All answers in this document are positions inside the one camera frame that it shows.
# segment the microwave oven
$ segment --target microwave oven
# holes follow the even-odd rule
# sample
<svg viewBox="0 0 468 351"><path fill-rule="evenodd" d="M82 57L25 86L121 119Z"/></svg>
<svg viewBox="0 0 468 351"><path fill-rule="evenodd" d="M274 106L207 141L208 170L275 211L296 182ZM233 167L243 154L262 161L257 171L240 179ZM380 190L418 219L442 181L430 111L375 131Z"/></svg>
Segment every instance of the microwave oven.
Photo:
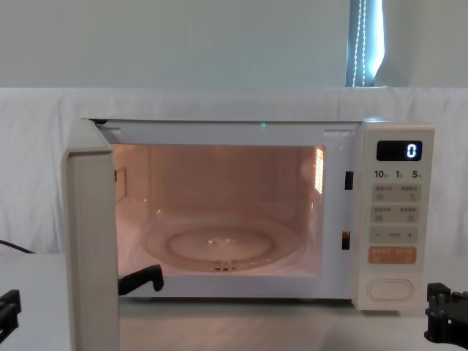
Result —
<svg viewBox="0 0 468 351"><path fill-rule="evenodd" d="M434 128L364 121L76 121L62 160L75 333L134 297L423 299Z"/></svg>

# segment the white fabric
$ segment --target white fabric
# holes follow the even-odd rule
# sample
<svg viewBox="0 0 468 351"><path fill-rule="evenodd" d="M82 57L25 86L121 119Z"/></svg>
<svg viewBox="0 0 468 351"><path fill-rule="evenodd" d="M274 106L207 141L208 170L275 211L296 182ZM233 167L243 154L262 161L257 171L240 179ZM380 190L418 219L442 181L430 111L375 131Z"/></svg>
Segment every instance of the white fabric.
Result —
<svg viewBox="0 0 468 351"><path fill-rule="evenodd" d="M155 91L0 90L0 238L63 250L59 162L77 118L380 116L436 125L428 252L468 253L468 89L369 88L281 96Z"/></svg>

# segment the window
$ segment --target window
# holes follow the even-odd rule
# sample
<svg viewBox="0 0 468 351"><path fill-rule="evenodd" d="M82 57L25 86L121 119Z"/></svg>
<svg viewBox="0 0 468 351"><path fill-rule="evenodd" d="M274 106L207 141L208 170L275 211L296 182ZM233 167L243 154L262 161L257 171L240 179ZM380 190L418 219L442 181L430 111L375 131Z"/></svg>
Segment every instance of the window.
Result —
<svg viewBox="0 0 468 351"><path fill-rule="evenodd" d="M346 86L374 86L385 53L382 0L350 0Z"/></svg>

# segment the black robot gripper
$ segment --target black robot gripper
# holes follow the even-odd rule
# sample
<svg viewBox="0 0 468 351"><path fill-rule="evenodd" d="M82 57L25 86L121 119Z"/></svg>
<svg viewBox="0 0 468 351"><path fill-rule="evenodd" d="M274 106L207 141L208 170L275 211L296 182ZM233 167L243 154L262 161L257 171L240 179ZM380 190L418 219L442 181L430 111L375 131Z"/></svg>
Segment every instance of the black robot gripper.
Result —
<svg viewBox="0 0 468 351"><path fill-rule="evenodd" d="M427 286L426 339L468 350L468 292L452 292L442 283Z"/></svg>

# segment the white table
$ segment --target white table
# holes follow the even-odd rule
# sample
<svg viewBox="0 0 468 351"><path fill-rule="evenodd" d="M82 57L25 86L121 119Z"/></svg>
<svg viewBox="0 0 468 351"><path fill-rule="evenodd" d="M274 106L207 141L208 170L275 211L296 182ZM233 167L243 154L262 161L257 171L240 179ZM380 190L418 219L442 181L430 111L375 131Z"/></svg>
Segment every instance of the white table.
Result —
<svg viewBox="0 0 468 351"><path fill-rule="evenodd" d="M455 265L434 265L431 274L449 287L463 290L463 282L456 277L465 276L461 264L466 267L467 261L460 260ZM0 295L13 288L20 289L23 304L20 327L0 350L70 350L64 257L0 255ZM122 299L121 350L461 350L426 341L426 323L423 311L404 316L361 314L336 304Z"/></svg>

